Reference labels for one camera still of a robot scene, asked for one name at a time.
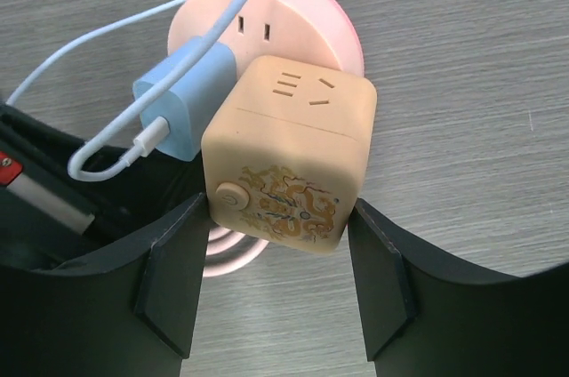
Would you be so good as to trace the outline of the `round pink power socket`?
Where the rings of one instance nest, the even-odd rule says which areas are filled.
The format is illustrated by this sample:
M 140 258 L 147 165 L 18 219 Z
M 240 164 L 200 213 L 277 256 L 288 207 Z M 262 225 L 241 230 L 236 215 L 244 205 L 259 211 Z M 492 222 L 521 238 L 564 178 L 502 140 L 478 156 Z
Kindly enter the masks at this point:
M 232 0 L 188 0 L 174 14 L 167 51 L 203 36 Z M 247 0 L 220 36 L 242 74 L 252 60 L 273 55 L 361 76 L 363 48 L 336 0 Z

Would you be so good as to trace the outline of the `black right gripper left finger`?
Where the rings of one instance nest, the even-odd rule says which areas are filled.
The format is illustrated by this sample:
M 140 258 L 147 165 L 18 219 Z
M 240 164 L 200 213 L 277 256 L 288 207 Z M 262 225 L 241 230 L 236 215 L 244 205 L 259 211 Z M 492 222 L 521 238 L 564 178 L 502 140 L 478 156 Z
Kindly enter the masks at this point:
M 197 194 L 56 269 L 2 266 L 2 375 L 179 375 L 211 226 Z

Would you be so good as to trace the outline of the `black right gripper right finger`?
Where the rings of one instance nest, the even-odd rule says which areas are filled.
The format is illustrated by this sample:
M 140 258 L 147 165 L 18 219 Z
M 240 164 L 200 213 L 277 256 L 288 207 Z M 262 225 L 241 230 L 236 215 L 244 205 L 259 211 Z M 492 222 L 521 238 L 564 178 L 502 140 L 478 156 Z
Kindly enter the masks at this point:
M 379 376 L 565 376 L 568 267 L 514 277 L 402 229 L 365 200 L 349 249 Z

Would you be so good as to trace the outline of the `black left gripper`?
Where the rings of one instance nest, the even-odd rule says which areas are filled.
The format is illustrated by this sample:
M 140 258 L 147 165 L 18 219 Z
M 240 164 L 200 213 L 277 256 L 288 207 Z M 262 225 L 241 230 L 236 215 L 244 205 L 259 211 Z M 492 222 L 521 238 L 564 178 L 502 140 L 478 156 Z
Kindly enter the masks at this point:
M 14 107 L 1 107 L 1 263 L 51 270 L 126 237 L 204 191 L 202 161 L 160 152 L 111 180 L 66 171 L 81 141 Z

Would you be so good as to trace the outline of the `orange cube socket adapter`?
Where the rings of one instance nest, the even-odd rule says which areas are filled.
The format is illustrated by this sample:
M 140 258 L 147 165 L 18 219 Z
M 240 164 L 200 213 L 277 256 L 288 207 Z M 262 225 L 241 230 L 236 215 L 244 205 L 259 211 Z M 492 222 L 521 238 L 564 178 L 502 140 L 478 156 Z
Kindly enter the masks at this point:
M 202 138 L 212 220 L 304 252 L 334 251 L 365 181 L 377 98 L 361 76 L 255 59 Z

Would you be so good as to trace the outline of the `light blue usb charger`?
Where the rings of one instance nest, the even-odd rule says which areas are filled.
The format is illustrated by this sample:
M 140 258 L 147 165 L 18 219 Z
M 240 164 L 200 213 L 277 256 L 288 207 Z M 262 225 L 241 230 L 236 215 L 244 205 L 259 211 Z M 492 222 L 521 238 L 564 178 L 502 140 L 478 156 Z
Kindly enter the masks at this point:
M 185 75 L 140 114 L 143 131 L 133 141 L 132 163 L 158 150 L 180 161 L 192 161 L 204 130 L 236 84 L 236 58 L 216 43 Z

